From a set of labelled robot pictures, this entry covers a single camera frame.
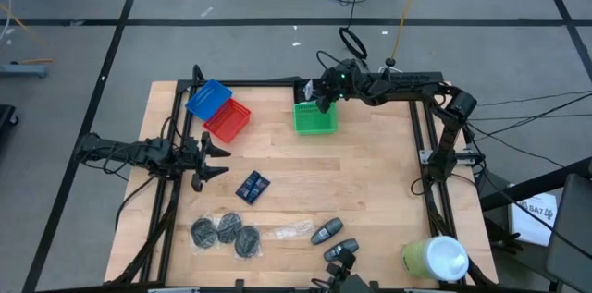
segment wooden tabletop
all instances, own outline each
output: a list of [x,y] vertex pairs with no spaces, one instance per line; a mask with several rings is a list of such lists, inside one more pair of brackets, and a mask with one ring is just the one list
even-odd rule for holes
[[[174,81],[153,83],[141,140],[159,134],[171,114],[175,87]],[[310,286],[313,277],[328,279],[323,252],[347,238],[356,238],[360,244],[352,272],[364,281],[377,280],[381,287],[437,285],[414,279],[401,267],[402,247],[430,237],[424,199],[410,192],[420,174],[408,103],[370,107],[357,100],[338,101],[339,130],[335,134],[299,136],[293,126],[291,88],[232,90],[233,98],[251,109],[251,121],[231,144],[213,137],[215,145],[232,156],[207,163],[228,166],[229,172],[205,184],[201,193],[191,188],[193,172],[184,175],[167,285],[232,287],[241,278],[247,287]],[[422,116],[422,106],[418,107]],[[181,112],[179,129],[183,116]],[[202,123],[193,119],[191,134],[196,139],[203,131]],[[436,127],[442,128],[437,118]],[[463,146],[460,137],[457,148]],[[253,170],[271,185],[251,206],[234,192]],[[457,167],[454,173],[473,179],[467,167]],[[133,168],[126,194],[146,178],[145,170]],[[451,177],[448,186],[459,241],[485,275],[497,281],[475,187],[458,177]],[[118,276],[145,241],[155,190],[153,183],[123,211],[105,280]],[[228,212],[238,212],[245,225],[259,228],[262,257],[238,262],[231,244],[196,254],[191,224],[205,213],[221,217]],[[310,243],[310,236],[279,240],[274,234],[275,229],[302,220],[311,219],[320,226],[336,216],[344,228],[317,246]],[[151,279],[156,278],[160,251],[159,245]]]

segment green basket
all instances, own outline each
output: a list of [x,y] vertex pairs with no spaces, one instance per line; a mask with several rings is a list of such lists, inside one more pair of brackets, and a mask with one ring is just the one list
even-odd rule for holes
[[315,103],[294,105],[294,129],[301,135],[333,133],[337,131],[337,108],[331,103],[326,114]]

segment blue package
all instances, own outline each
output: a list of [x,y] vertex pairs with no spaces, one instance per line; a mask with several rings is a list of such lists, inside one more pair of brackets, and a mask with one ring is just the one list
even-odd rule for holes
[[249,177],[242,182],[236,194],[250,205],[253,205],[259,195],[261,195],[270,184],[271,182],[269,182],[269,180],[262,177],[257,171],[253,171]]

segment white lid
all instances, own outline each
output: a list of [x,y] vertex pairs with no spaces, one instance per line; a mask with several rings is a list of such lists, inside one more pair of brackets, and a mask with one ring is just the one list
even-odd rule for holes
[[432,238],[425,251],[425,264],[438,280],[459,280],[469,269],[469,257],[463,245],[451,237]]

